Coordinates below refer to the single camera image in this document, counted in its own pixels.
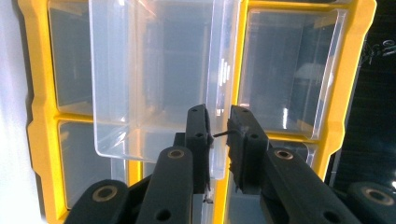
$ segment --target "yellow plastic frame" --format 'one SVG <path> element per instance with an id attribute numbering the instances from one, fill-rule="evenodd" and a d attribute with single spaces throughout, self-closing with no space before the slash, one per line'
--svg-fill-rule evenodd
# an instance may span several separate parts
<path id="1" fill-rule="evenodd" d="M 329 164 L 330 156 L 342 145 L 345 135 L 345 119 L 347 107 L 352 92 L 353 83 L 361 55 L 364 37 L 371 26 L 375 14 L 375 0 L 352 0 L 349 4 L 312 4 L 292 3 L 276 1 L 242 0 L 238 37 L 235 55 L 233 100 L 237 104 L 239 80 L 242 71 L 243 51 L 245 44 L 245 31 L 247 25 L 248 11 L 251 9 L 280 9 L 280 10 L 312 10 L 329 11 L 336 8 L 347 9 L 345 32 L 342 36 L 341 49 L 338 64 L 335 69 L 332 96 L 326 111 L 326 118 L 318 141 L 306 139 L 305 137 L 268 133 L 268 137 L 274 140 L 286 140 L 294 142 L 314 143 L 318 150 L 314 157 L 312 168 L 317 175 L 324 179 Z M 227 195 L 228 195 L 229 172 L 226 171 L 225 178 L 218 181 L 214 200 L 213 223 L 224 223 L 227 217 Z"/>
<path id="2" fill-rule="evenodd" d="M 48 223 L 63 223 L 68 210 L 64 197 L 58 123 L 60 120 L 93 123 L 93 118 L 60 113 L 57 108 L 48 0 L 19 0 L 18 4 L 25 19 L 35 93 L 32 103 L 33 121 L 28 127 L 33 169 L 41 178 Z M 140 180 L 141 174 L 141 163 L 129 161 L 128 184 Z"/>

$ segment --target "plastic compartment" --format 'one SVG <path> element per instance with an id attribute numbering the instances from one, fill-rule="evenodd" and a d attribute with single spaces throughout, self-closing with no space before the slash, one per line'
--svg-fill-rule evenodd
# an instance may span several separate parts
<path id="1" fill-rule="evenodd" d="M 206 104 L 226 129 L 239 2 L 91 0 L 95 144 L 108 157 L 155 162 Z M 225 140 L 210 153 L 222 178 Z"/>
<path id="2" fill-rule="evenodd" d="M 317 145 L 304 144 L 298 142 L 274 141 L 270 140 L 273 147 L 284 147 L 297 152 L 308 165 L 312 164 Z M 228 186 L 227 217 L 225 223 L 265 223 L 262 209 L 260 208 L 260 195 L 247 195 L 242 192 L 235 192 L 233 174 L 230 173 Z"/>
<path id="3" fill-rule="evenodd" d="M 92 114 L 88 2 L 49 2 L 49 27 L 58 109 Z"/>
<path id="4" fill-rule="evenodd" d="M 318 139 L 346 11 L 250 10 L 238 104 L 267 132 Z"/>
<path id="5" fill-rule="evenodd" d="M 61 121 L 59 136 L 67 208 L 92 184 L 111 178 L 111 159 L 96 154 L 93 125 Z"/>

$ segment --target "transparent plastic drawer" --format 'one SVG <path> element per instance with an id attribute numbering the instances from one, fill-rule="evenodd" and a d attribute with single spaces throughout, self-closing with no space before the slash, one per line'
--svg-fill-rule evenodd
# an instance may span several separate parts
<path id="1" fill-rule="evenodd" d="M 316 145 L 297 142 L 271 140 L 270 144 L 272 147 L 283 147 L 295 151 L 308 165 L 312 164 L 315 151 L 318 149 Z M 230 173 L 228 189 L 225 223 L 265 223 L 260 207 L 260 195 L 242 194 L 241 191 L 235 192 L 236 186 L 233 182 L 232 173 Z"/>
<path id="2" fill-rule="evenodd" d="M 111 159 L 96 154 L 92 124 L 61 121 L 59 136 L 66 206 L 70 209 L 90 185 L 111 178 Z"/>
<path id="3" fill-rule="evenodd" d="M 88 2 L 49 2 L 49 27 L 58 109 L 92 115 Z"/>
<path id="4" fill-rule="evenodd" d="M 319 138 L 345 16 L 343 9 L 249 11 L 238 104 L 265 131 Z"/>
<path id="5" fill-rule="evenodd" d="M 206 104 L 226 129 L 239 2 L 91 0 L 95 144 L 99 154 L 155 162 Z M 222 178 L 225 140 L 210 153 Z"/>

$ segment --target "round fastener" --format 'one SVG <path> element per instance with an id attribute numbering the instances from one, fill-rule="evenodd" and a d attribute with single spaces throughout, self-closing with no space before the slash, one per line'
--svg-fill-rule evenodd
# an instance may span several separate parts
<path id="1" fill-rule="evenodd" d="M 392 47 L 395 45 L 395 41 L 394 40 L 385 40 L 384 42 L 382 42 L 382 45 L 384 47 Z"/>
<path id="2" fill-rule="evenodd" d="M 378 189 L 362 188 L 363 195 L 372 202 L 391 206 L 395 204 L 393 198 Z"/>
<path id="3" fill-rule="evenodd" d="M 289 153 L 288 151 L 281 150 L 281 149 L 276 150 L 275 151 L 275 155 L 278 158 L 282 159 L 282 160 L 291 160 L 291 159 L 293 159 L 293 154 Z"/>
<path id="4" fill-rule="evenodd" d="M 117 188 L 112 185 L 106 185 L 97 189 L 93 193 L 92 199 L 98 203 L 103 203 L 111 200 L 116 195 L 117 195 Z"/>
<path id="5" fill-rule="evenodd" d="M 170 152 L 168 152 L 168 157 L 171 159 L 179 159 L 184 156 L 184 151 L 180 149 L 174 149 Z"/>

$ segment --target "white wall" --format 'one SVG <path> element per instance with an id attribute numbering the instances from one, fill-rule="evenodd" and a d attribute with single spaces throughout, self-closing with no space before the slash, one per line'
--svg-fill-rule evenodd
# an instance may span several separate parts
<path id="1" fill-rule="evenodd" d="M 0 223 L 45 223 L 26 127 L 33 93 L 17 0 L 0 1 Z"/>

